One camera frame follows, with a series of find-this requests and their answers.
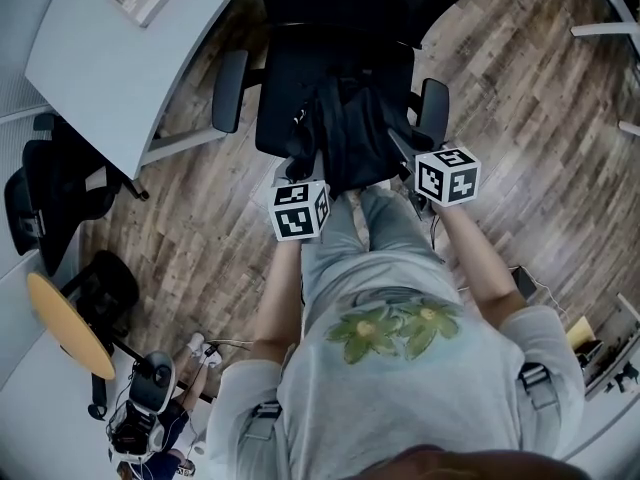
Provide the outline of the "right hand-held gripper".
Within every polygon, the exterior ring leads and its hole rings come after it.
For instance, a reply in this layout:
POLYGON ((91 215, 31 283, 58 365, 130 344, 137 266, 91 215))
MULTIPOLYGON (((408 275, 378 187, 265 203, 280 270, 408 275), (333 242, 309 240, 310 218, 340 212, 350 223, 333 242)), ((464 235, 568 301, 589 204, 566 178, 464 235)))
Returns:
POLYGON ((389 129, 388 135, 400 155, 399 177, 420 219, 430 205, 450 207, 478 197, 481 162, 465 147, 419 152, 389 129))

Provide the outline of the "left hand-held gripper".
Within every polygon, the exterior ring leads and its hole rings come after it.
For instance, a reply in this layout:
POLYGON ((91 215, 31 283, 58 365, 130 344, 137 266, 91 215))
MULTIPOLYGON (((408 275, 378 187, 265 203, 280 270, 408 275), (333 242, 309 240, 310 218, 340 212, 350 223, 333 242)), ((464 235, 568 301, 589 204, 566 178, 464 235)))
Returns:
POLYGON ((313 161, 289 157, 278 166, 269 189, 268 211, 279 242, 318 239, 330 205, 321 151, 313 161))

